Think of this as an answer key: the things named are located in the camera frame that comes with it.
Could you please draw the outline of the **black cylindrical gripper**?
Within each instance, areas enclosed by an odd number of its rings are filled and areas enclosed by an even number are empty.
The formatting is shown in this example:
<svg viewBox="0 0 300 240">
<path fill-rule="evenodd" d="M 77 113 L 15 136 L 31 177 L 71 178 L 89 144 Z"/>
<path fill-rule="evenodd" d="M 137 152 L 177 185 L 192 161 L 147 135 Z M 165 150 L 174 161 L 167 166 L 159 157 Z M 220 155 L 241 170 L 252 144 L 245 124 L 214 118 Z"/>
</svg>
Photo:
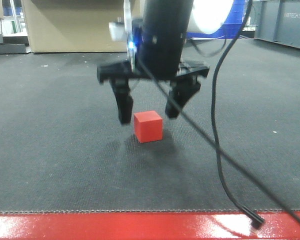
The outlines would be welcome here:
<svg viewBox="0 0 300 240">
<path fill-rule="evenodd" d="M 209 67 L 181 63 L 193 3 L 192 0 L 145 1 L 142 18 L 132 20 L 128 59 L 97 67 L 98 81 L 110 81 L 122 125 L 130 124 L 132 118 L 134 101 L 129 79 L 147 79 L 150 72 L 157 80 L 172 81 L 168 95 L 181 109 L 200 90 L 197 76 L 207 77 Z M 170 119 L 180 114 L 169 99 L 165 114 Z"/>
</svg>

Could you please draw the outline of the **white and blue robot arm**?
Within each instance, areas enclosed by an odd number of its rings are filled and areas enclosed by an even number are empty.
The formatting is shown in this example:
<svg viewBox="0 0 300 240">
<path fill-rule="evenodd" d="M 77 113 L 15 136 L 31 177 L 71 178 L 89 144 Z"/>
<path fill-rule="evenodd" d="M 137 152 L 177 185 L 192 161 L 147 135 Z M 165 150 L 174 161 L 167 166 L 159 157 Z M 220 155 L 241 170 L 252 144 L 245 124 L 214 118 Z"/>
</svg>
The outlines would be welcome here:
<svg viewBox="0 0 300 240">
<path fill-rule="evenodd" d="M 198 76 L 209 72 L 207 65 L 181 61 L 187 34 L 215 33 L 233 4 L 231 0 L 147 0 L 143 16 L 133 17 L 130 1 L 124 1 L 123 18 L 108 26 L 112 41 L 126 44 L 127 59 L 97 67 L 98 81 L 110 83 L 121 124 L 129 124 L 132 118 L 131 79 L 168 81 L 171 90 L 165 113 L 171 119 L 178 117 L 201 88 Z"/>
</svg>

